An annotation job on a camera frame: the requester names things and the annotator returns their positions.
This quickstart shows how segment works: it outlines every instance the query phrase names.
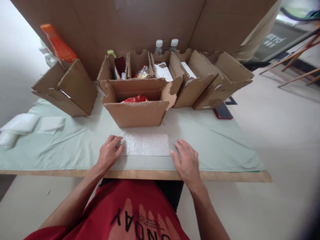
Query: green bottle cap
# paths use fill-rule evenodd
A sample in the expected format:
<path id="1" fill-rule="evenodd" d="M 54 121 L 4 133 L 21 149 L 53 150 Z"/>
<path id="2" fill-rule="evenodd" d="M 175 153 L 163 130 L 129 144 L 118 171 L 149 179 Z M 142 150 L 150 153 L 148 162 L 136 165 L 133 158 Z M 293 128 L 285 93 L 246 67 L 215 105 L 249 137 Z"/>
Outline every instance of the green bottle cap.
<path id="1" fill-rule="evenodd" d="M 108 50 L 107 53 L 108 53 L 108 56 L 113 55 L 116 58 L 116 55 L 114 54 L 113 50 Z"/>

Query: open cardboard box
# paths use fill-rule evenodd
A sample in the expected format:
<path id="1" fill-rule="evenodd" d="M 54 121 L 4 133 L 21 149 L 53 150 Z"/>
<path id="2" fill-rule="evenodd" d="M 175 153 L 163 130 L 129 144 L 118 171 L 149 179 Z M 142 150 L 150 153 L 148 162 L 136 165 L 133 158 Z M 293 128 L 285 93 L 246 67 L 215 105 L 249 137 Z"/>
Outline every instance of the open cardboard box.
<path id="1" fill-rule="evenodd" d="M 105 57 L 98 83 L 106 95 L 102 103 L 119 128 L 160 126 L 177 98 L 176 94 L 170 94 L 172 83 L 162 78 L 110 80 L 110 75 L 110 66 Z M 145 96 L 149 101 L 121 103 L 138 95 Z"/>
<path id="2" fill-rule="evenodd" d="M 181 62 L 177 56 L 166 51 L 161 56 L 159 56 L 158 53 L 150 54 L 150 59 L 155 76 L 157 76 L 157 69 L 155 65 L 162 62 L 166 63 L 171 77 L 173 78 L 171 94 L 177 94 L 184 78 L 184 71 L 182 70 Z"/>
<path id="3" fill-rule="evenodd" d="M 98 93 L 79 59 L 57 62 L 31 88 L 71 117 L 89 116 Z"/>
<path id="4" fill-rule="evenodd" d="M 252 83 L 251 78 L 254 77 L 251 71 L 226 52 L 215 52 L 207 58 L 223 78 L 218 85 L 210 84 L 206 88 L 193 104 L 194 110 L 216 108 L 233 93 Z"/>
<path id="5" fill-rule="evenodd" d="M 155 74 L 153 72 L 150 55 L 147 50 L 143 50 L 140 55 L 135 51 L 127 53 L 126 78 L 134 78 L 134 75 L 140 71 L 144 65 L 148 66 L 149 70 L 149 76 L 145 79 L 154 78 Z"/>
<path id="6" fill-rule="evenodd" d="M 197 50 L 193 52 L 191 49 L 181 54 L 179 51 L 174 53 L 181 62 L 186 62 L 189 68 L 196 75 L 196 79 L 186 85 L 189 74 L 182 66 L 184 71 L 183 82 L 180 86 L 180 90 L 177 94 L 177 101 L 174 105 L 174 108 L 180 107 L 191 107 L 194 102 L 198 99 L 201 93 L 206 89 L 206 87 L 212 83 L 218 85 L 219 82 L 217 79 L 214 80 L 219 74 L 218 70 L 209 62 L 209 60 L 200 54 Z"/>

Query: white bottle cap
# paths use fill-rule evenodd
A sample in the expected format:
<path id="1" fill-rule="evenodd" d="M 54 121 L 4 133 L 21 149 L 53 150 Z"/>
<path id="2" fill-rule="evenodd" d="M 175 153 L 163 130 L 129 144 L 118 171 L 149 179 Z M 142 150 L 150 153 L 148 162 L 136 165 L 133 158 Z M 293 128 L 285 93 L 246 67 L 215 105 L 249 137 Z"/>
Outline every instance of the white bottle cap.
<path id="1" fill-rule="evenodd" d="M 156 41 L 156 47 L 162 47 L 162 43 L 163 43 L 162 40 L 157 40 Z"/>
<path id="2" fill-rule="evenodd" d="M 172 39 L 172 40 L 171 40 L 171 46 L 172 46 L 172 47 L 176 47 L 176 46 L 178 45 L 178 42 L 179 42 L 178 39 L 176 39 L 176 38 L 175 38 L 175 39 Z"/>

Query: red t-shirt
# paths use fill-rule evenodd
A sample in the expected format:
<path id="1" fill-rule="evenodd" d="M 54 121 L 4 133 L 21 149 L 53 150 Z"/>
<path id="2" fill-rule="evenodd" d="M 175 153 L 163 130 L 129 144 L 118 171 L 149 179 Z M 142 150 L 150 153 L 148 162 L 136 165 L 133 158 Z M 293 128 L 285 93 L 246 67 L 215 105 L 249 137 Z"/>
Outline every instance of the red t-shirt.
<path id="1" fill-rule="evenodd" d="M 72 230 L 40 229 L 25 240 L 189 239 L 172 206 L 154 181 L 115 180 L 99 187 Z"/>

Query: cardboard backdrop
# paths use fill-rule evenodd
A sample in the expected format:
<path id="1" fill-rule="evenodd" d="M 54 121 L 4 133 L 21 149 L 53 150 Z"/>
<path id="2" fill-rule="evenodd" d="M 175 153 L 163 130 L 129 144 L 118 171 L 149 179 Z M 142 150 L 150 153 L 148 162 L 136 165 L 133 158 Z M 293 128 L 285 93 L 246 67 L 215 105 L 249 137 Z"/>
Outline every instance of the cardboard backdrop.
<path id="1" fill-rule="evenodd" d="M 43 42 L 50 23 L 77 54 L 93 81 L 107 50 L 147 49 L 234 53 L 276 0 L 11 0 Z"/>

